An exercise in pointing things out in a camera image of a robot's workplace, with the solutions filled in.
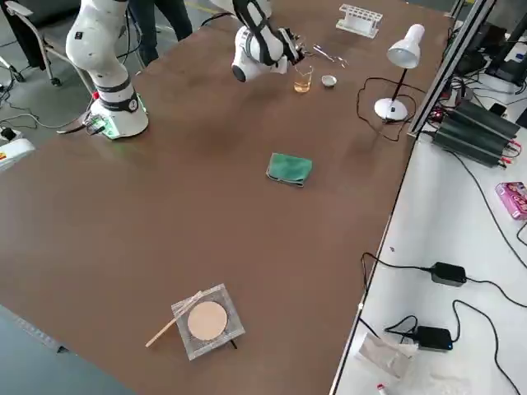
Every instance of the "small metal dish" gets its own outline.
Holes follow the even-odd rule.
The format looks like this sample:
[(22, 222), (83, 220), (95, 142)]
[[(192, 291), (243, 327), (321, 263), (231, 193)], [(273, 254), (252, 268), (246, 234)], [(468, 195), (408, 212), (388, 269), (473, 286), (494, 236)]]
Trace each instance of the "small metal dish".
[(322, 85), (326, 88), (333, 88), (337, 85), (337, 77), (334, 76), (322, 76)]

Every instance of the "green cloth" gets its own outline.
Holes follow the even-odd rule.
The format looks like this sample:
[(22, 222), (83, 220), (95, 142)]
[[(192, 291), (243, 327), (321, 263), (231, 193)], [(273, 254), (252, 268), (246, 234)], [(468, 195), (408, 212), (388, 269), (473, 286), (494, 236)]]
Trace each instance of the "green cloth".
[(273, 153), (266, 174), (275, 181), (303, 187), (312, 167), (309, 159)]

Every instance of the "brown tabletop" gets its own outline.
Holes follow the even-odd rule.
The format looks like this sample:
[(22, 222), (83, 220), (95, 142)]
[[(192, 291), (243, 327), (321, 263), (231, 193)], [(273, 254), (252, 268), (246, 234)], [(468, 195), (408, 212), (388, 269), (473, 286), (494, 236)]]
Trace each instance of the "brown tabletop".
[[(362, 293), (359, 257), (380, 242), (413, 143), (372, 132), (355, 96), (367, 77), (398, 79), (386, 50), (413, 23), (427, 32), (407, 83), (426, 89), (449, 26), (403, 2), (355, 1), (384, 13), (367, 39), (335, 29), (341, 1), (274, 2), (276, 26), (350, 63), (306, 59), (309, 93), (293, 90), (294, 72), (239, 83), (236, 25), (219, 21), (136, 78), (145, 133), (56, 137), (2, 173), (0, 303), (141, 394), (327, 393)], [(323, 74), (338, 78), (332, 91)], [(362, 115), (374, 122), (393, 89), (368, 84)], [(265, 176), (273, 152), (313, 160), (304, 188)], [(176, 327), (145, 348), (171, 304), (220, 283), (245, 326), (237, 351), (189, 362)]]

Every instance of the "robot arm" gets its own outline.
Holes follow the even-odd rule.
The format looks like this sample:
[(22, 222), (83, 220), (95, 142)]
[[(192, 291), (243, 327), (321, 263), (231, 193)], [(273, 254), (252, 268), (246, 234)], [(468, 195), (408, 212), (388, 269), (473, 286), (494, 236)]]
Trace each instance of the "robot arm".
[(87, 123), (112, 139), (133, 136), (148, 125), (128, 71), (115, 55), (127, 5), (125, 0), (82, 0), (66, 39), (68, 58), (90, 74), (97, 89)]
[(269, 23), (268, 0), (232, 0), (236, 17), (244, 24), (236, 34), (232, 71), (245, 82), (264, 72), (285, 73), (288, 63), (304, 56), (296, 48), (295, 36), (287, 29), (275, 30)]

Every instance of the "glass beaker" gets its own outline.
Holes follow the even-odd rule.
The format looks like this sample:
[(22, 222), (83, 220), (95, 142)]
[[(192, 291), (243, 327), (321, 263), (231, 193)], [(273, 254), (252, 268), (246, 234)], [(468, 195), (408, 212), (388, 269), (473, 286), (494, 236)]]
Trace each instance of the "glass beaker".
[(313, 76), (313, 66), (308, 64), (297, 64), (295, 66), (295, 91), (298, 93), (309, 92), (311, 88), (311, 77)]

